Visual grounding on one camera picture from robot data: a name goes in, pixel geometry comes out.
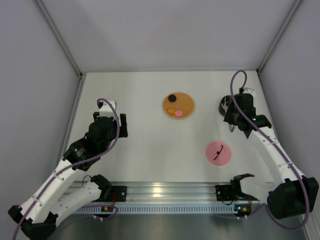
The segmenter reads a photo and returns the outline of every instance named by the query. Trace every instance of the wooden round board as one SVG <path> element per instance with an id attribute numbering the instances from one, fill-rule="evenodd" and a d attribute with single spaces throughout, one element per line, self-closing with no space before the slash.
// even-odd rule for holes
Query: wooden round board
<path id="1" fill-rule="evenodd" d="M 168 116 L 175 119 L 184 119 L 192 114 L 195 103 L 188 94 L 174 92 L 165 97 L 162 107 Z"/>

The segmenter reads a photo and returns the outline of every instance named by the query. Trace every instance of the white wall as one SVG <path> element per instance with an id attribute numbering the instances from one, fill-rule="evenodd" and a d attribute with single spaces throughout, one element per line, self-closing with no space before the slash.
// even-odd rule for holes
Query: white wall
<path id="1" fill-rule="evenodd" d="M 0 1 L 0 232 L 50 175 L 77 76 L 31 0 Z M 19 234 L 18 239 L 26 239 Z"/>
<path id="2" fill-rule="evenodd" d="M 320 1 L 304 1 L 261 78 L 284 148 L 308 177 L 320 183 L 319 11 Z"/>
<path id="3" fill-rule="evenodd" d="M 255 70 L 294 0 L 43 0 L 83 72 Z"/>

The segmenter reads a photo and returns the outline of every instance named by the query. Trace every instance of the black wire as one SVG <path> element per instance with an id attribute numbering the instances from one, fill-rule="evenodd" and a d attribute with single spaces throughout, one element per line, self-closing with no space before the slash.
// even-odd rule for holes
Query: black wire
<path id="1" fill-rule="evenodd" d="M 216 152 L 216 157 L 215 157 L 213 160 L 216 160 L 217 157 L 219 157 L 219 155 L 221 154 L 222 149 L 224 149 L 224 146 L 223 146 L 223 145 L 221 145 L 220 151 L 217 151 L 217 152 Z"/>
<path id="2" fill-rule="evenodd" d="M 81 184 L 82 187 L 84 187 L 84 181 L 85 181 L 86 177 L 90 177 L 90 180 L 92 179 L 92 177 L 90 175 L 85 175 L 83 180 L 82 180 L 82 184 Z"/>
<path id="3" fill-rule="evenodd" d="M 221 201 L 224 205 L 230 206 L 234 201 L 232 200 L 230 203 L 225 203 L 224 201 Z"/>

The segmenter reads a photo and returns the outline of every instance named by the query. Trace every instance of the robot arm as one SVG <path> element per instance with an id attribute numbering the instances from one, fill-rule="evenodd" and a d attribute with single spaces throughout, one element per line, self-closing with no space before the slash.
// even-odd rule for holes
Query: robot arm
<path id="1" fill-rule="evenodd" d="M 219 111 L 224 116 L 224 121 L 229 124 L 233 132 L 235 126 L 244 133 L 246 138 L 256 147 L 262 159 L 268 167 L 273 184 L 261 182 L 252 174 L 235 176 L 231 180 L 231 187 L 234 199 L 250 195 L 265 203 L 276 219 L 283 219 L 290 216 L 306 213 L 306 203 L 302 187 L 292 168 L 301 177 L 307 190 L 310 212 L 312 212 L 319 184 L 314 177 L 307 178 L 290 160 L 285 150 L 278 142 L 271 123 L 264 115 L 256 115 L 254 98 L 250 93 L 242 89 L 234 96 L 241 110 L 255 125 L 262 130 L 269 138 L 270 143 L 259 131 L 256 131 L 251 124 L 239 113 L 230 96 L 222 99 Z M 276 149 L 280 149 L 289 162 Z"/>
<path id="2" fill-rule="evenodd" d="M 116 102 L 114 100 L 108 102 L 115 110 Z M 110 194 L 111 183 L 102 175 L 96 175 L 84 187 L 60 199 L 69 186 L 76 179 L 83 177 L 100 157 L 74 167 L 70 166 L 105 152 L 112 140 L 116 138 L 117 123 L 112 109 L 103 101 L 98 103 L 98 108 L 99 111 L 93 114 L 94 122 L 90 124 L 88 132 L 83 138 L 70 145 L 56 169 L 38 191 L 26 202 L 20 206 L 12 206 L 8 211 L 16 223 L 25 217 L 21 230 L 28 238 L 47 239 L 55 228 L 77 209 L 97 199 L 104 200 Z M 128 136 L 126 115 L 120 114 L 120 120 L 119 138 L 126 138 Z M 41 197 L 38 197 L 50 181 Z"/>

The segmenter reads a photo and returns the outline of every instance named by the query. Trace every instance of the pink disc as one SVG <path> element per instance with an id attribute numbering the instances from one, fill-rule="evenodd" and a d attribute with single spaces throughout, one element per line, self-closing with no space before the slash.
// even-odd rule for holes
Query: pink disc
<path id="1" fill-rule="evenodd" d="M 209 163 L 215 166 L 223 166 L 229 162 L 231 150 L 224 142 L 214 141 L 206 147 L 205 157 Z"/>
<path id="2" fill-rule="evenodd" d="M 183 115 L 184 113 L 182 112 L 182 111 L 180 111 L 180 110 L 178 110 L 178 111 L 175 111 L 175 113 L 174 113 L 174 115 L 176 116 L 176 117 L 182 117 L 182 115 Z"/>

